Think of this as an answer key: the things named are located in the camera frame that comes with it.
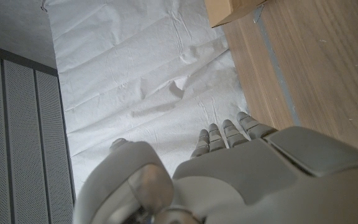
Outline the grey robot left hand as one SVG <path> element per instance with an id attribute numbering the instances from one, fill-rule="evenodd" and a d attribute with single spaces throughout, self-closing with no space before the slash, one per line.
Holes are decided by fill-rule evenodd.
<path id="1" fill-rule="evenodd" d="M 358 223 L 358 149 L 246 113 L 200 132 L 170 175 L 147 142 L 114 141 L 74 223 Z"/>

